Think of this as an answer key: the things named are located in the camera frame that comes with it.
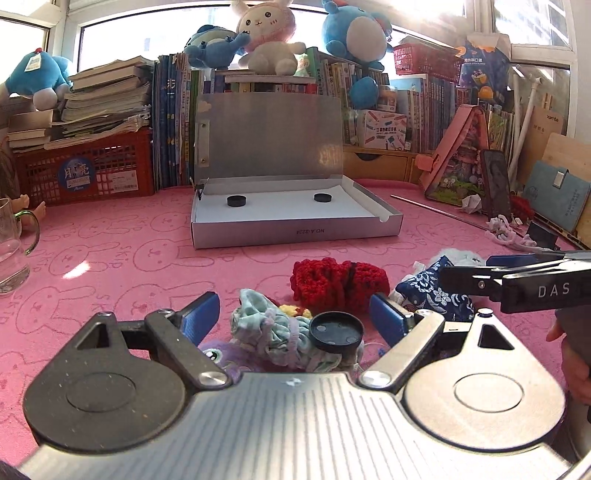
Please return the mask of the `person's right hand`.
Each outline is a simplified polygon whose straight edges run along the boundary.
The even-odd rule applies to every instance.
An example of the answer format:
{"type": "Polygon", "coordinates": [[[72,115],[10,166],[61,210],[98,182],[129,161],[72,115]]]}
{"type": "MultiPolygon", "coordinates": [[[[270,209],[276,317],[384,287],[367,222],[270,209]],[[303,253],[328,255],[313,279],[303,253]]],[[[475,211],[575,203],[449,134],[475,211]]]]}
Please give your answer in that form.
{"type": "Polygon", "coordinates": [[[568,389],[576,401],[589,405],[591,403],[590,368],[572,349],[564,330],[559,322],[555,321],[546,340],[552,342],[559,338],[562,338],[562,372],[568,389]]]}

